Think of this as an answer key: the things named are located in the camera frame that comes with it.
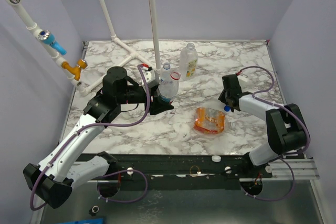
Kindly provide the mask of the crushed bottle orange label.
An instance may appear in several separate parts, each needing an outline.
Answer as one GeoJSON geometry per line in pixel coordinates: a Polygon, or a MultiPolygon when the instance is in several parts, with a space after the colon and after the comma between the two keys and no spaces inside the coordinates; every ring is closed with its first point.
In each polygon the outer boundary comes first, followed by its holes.
{"type": "Polygon", "coordinates": [[[225,129],[225,114],[220,110],[199,107],[195,110],[193,129],[203,134],[220,134],[225,129]]]}

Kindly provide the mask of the small bottle red label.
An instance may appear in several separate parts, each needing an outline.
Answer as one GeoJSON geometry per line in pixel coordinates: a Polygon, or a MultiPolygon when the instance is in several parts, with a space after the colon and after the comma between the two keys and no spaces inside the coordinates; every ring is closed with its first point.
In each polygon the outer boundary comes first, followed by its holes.
{"type": "Polygon", "coordinates": [[[166,77],[158,87],[159,98],[171,104],[177,96],[179,90],[180,72],[174,70],[166,77]]]}

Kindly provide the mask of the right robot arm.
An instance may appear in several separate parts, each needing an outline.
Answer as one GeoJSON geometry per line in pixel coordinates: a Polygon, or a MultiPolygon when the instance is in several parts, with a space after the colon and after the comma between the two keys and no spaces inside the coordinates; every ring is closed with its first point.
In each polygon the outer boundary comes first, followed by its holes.
{"type": "Polygon", "coordinates": [[[218,99],[226,111],[246,112],[266,123],[267,142],[243,156],[241,171],[246,177],[255,177],[261,165],[308,146],[310,135],[296,104],[275,104],[242,91],[237,74],[223,76],[222,82],[218,99]]]}

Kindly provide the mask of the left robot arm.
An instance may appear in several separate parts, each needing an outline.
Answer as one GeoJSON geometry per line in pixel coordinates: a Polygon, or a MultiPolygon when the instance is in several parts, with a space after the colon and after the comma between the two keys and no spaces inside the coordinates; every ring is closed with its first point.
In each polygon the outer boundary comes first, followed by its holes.
{"type": "Polygon", "coordinates": [[[157,115],[173,109],[159,99],[158,73],[146,64],[137,66],[142,84],[138,84],[123,67],[111,67],[102,80],[102,88],[89,100],[75,127],[61,143],[37,165],[29,163],[23,170],[31,190],[30,208],[40,210],[46,205],[60,207],[73,189],[96,177],[112,179],[116,175],[116,160],[106,154],[97,154],[75,170],[72,166],[85,148],[108,127],[132,127],[147,115],[157,115]],[[129,124],[114,124],[123,104],[144,104],[140,119],[129,124]]]}

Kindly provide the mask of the clear bottle yellow label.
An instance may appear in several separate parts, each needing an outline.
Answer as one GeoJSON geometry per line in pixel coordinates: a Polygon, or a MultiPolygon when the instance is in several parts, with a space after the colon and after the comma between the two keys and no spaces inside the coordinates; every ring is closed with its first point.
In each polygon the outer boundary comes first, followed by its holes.
{"type": "Polygon", "coordinates": [[[186,81],[195,76],[198,54],[195,45],[189,42],[180,52],[179,70],[182,80],[186,81]]]}

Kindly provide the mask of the clear bottle blue label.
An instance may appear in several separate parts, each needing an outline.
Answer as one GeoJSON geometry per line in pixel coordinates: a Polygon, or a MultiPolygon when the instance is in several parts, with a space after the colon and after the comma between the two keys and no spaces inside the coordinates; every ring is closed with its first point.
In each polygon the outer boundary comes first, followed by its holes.
{"type": "Polygon", "coordinates": [[[165,78],[169,77],[171,73],[171,65],[165,62],[160,70],[160,81],[162,82],[165,78]]]}

